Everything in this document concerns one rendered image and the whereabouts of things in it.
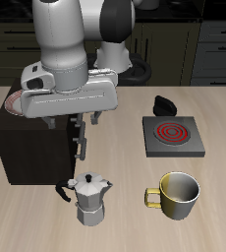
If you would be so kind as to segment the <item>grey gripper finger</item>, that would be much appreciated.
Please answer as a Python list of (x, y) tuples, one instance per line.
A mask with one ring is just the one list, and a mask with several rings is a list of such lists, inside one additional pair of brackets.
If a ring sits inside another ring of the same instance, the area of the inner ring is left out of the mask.
[(55, 119), (51, 117), (42, 117), (42, 120), (47, 124), (49, 129), (55, 129)]
[(95, 111), (93, 114), (90, 116), (90, 122), (92, 125), (97, 125), (98, 124), (98, 118), (101, 115), (101, 111)]

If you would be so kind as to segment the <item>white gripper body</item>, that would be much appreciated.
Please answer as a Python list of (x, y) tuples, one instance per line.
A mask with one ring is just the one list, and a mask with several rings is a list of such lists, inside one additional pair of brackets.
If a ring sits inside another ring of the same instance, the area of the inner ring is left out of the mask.
[(22, 113), (26, 118), (47, 117), (115, 109), (118, 105), (118, 74), (111, 69), (88, 71), (81, 88), (58, 94), (54, 88), (23, 90)]

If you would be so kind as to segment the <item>round black stove knob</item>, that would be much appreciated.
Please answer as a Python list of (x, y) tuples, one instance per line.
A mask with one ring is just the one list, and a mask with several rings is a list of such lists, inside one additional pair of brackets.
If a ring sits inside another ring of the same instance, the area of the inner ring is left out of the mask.
[(156, 116), (175, 116), (177, 107), (171, 100), (157, 95), (154, 100), (153, 113)]

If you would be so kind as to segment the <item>silver moka pot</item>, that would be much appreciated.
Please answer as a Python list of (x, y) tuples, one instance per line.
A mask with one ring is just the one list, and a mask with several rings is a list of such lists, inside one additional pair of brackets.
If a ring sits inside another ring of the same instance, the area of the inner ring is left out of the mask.
[(66, 201), (71, 199), (64, 188), (74, 190), (77, 197), (77, 218), (87, 226), (95, 226), (104, 220), (104, 194), (113, 184), (95, 172), (85, 172), (76, 179), (62, 180), (55, 186), (56, 192)]

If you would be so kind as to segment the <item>dark wooden cabinet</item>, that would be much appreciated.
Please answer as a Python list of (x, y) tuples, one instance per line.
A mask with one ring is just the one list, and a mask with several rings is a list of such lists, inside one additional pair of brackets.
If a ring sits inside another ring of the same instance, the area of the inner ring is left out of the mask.
[(49, 129), (41, 118), (27, 119), (0, 108), (0, 158), (12, 185), (56, 185), (74, 177), (80, 129), (72, 118), (55, 117)]

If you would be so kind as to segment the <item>red and white plate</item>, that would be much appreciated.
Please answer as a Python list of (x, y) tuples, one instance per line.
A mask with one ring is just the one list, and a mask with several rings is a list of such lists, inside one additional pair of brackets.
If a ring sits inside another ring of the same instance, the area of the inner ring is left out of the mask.
[(9, 113), (17, 116), (23, 116), (21, 108), (21, 94), (22, 91), (16, 91), (10, 94), (5, 100), (4, 107)]

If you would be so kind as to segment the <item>yellow and white mug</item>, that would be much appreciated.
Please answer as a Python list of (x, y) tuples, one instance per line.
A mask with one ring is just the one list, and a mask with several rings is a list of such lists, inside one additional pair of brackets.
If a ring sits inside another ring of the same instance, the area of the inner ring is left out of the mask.
[(200, 186), (189, 174), (172, 171), (164, 174), (158, 188), (146, 188), (144, 203), (148, 208), (161, 209), (164, 215), (174, 221), (186, 218), (192, 210)]

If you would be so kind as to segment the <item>dark kitchen cupboards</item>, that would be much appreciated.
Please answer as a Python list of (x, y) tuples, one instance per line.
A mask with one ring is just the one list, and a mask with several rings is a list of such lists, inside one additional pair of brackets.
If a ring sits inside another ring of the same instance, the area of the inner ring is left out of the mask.
[[(226, 86), (226, 22), (201, 22), (192, 0), (162, 0), (155, 10), (135, 7), (125, 39), (151, 68), (146, 86)], [(11, 86), (38, 61), (32, 0), (0, 0), (0, 86)]]

